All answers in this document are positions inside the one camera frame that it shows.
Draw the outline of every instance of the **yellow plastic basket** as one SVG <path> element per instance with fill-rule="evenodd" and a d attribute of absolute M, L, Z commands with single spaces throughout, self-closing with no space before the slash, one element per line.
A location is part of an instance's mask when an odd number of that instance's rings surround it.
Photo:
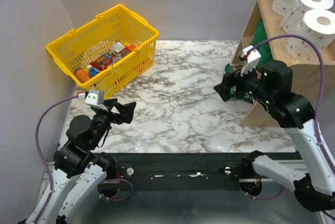
<path fill-rule="evenodd" d="M 109 98 L 153 65 L 158 36 L 159 32 L 144 18 L 119 4 L 49 43 L 47 51 L 58 67 L 82 89 L 99 89 Z M 87 71 L 87 65 L 116 41 L 132 43 L 136 48 L 86 83 L 79 82 L 74 72 L 79 68 Z"/>

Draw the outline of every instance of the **screw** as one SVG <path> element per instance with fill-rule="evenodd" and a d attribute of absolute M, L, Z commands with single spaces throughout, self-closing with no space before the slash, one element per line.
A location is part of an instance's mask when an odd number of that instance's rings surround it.
<path fill-rule="evenodd" d="M 225 168 L 225 174 L 227 174 L 227 175 L 231 174 L 230 167 Z"/>
<path fill-rule="evenodd" d="M 127 169 L 127 174 L 128 174 L 129 176 L 132 176 L 133 173 L 134 173 L 134 169 L 133 169 L 133 168 L 130 167 L 130 168 Z"/>

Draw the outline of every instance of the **orange bottle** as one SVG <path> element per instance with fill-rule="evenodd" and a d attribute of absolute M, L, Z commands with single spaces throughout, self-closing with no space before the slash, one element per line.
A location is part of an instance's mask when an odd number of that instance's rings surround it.
<path fill-rule="evenodd" d="M 74 75 L 82 84 L 91 79 L 91 77 L 83 69 L 76 70 Z"/>

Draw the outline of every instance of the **snack package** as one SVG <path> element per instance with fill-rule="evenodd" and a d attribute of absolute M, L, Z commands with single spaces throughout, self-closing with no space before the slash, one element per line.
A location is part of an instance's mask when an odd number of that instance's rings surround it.
<path fill-rule="evenodd" d="M 107 69 L 108 66 L 120 61 L 134 49 L 135 46 L 133 44 L 124 46 L 121 42 L 117 41 L 105 54 L 92 62 L 91 65 L 103 71 Z"/>

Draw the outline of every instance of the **blue can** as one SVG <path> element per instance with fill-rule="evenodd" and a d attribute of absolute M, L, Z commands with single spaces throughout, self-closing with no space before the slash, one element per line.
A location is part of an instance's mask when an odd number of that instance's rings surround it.
<path fill-rule="evenodd" d="M 94 77 L 95 75 L 97 75 L 101 72 L 101 70 L 99 70 L 96 67 L 93 67 L 90 64 L 87 66 L 87 69 L 88 69 L 88 74 L 89 74 L 90 77 Z"/>

